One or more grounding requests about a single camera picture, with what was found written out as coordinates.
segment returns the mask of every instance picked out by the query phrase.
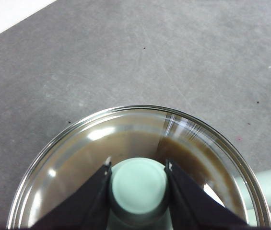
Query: mint green stand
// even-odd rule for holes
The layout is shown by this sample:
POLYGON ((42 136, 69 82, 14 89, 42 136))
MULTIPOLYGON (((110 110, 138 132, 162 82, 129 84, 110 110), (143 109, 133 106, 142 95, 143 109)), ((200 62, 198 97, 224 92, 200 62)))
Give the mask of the mint green stand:
POLYGON ((167 209, 164 165, 148 158, 130 158, 112 168, 109 186, 111 208, 130 226, 155 223, 167 209))

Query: metal bowl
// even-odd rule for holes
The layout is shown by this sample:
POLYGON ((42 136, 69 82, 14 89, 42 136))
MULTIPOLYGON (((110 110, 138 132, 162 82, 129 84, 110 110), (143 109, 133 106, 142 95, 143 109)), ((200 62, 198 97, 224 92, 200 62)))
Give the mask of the metal bowl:
POLYGON ((71 125, 39 153, 14 197, 7 228, 32 226, 79 188, 108 157, 112 163, 172 158, 225 207, 247 220, 235 177, 252 199, 258 226, 271 226, 259 183, 241 154, 215 129, 186 113, 153 105, 106 109, 71 125))

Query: cylindrical cap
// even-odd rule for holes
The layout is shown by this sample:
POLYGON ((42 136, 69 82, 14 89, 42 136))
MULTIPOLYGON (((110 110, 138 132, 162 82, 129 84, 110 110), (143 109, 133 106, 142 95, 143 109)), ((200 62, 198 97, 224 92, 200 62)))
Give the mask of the cylindrical cap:
POLYGON ((146 225, 167 208, 164 165, 148 158, 130 158, 112 168, 110 202, 114 213, 131 225, 146 225))

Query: bowl rim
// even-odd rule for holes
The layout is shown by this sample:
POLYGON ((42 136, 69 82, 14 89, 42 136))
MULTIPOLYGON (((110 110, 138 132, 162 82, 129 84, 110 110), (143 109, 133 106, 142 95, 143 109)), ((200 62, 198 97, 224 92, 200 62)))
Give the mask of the bowl rim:
POLYGON ((249 192, 249 195, 251 197, 251 200, 254 206, 258 226, 271 227, 269 206, 262 192, 260 184, 254 172, 252 171, 251 167, 247 164, 243 156, 233 146, 233 144, 230 143, 230 141, 227 138, 225 138, 221 133, 219 133, 216 129, 214 129, 207 123, 201 121, 200 119, 192 115, 184 113, 182 111, 168 108, 168 107, 158 106, 158 105, 137 104, 137 105, 118 106, 118 107, 108 108, 108 109, 93 113, 73 123, 69 127, 65 128, 58 135, 56 135, 49 143, 47 143, 46 146, 44 146, 44 148, 38 153, 36 158, 30 164, 30 166, 28 167, 24 176, 21 179, 21 182, 16 190, 16 193, 14 195, 12 205, 9 211, 7 224, 6 224, 7 229, 14 228, 16 224, 16 216, 17 216, 18 208, 21 204, 27 182, 30 176, 32 175, 34 169, 39 164, 39 162, 43 159, 43 157, 48 153, 48 151, 53 146, 55 146, 61 139, 63 139, 66 135, 68 135, 70 132, 72 132, 79 126, 89 123, 92 120, 98 119, 99 117, 103 115, 107 115, 114 112, 120 112, 120 111, 135 110, 135 109, 146 109, 146 110, 157 110, 161 112, 169 112, 169 113, 181 116, 185 119, 191 120, 199 124, 200 126, 204 127, 205 129, 207 129, 213 135, 215 135, 218 140, 217 143, 225 150, 225 153, 230 158, 230 160, 235 164, 235 167, 237 168, 237 170, 239 171, 239 173, 241 174, 245 182, 245 185, 247 187, 247 190, 249 192))

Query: gray surface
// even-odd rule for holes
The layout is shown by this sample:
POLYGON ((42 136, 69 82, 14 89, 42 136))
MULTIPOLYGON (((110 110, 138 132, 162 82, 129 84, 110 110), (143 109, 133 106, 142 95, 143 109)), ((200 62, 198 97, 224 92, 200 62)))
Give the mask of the gray surface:
POLYGON ((58 0, 0 34, 0 226, 68 121, 128 104, 194 115, 271 169, 271 0, 58 0))

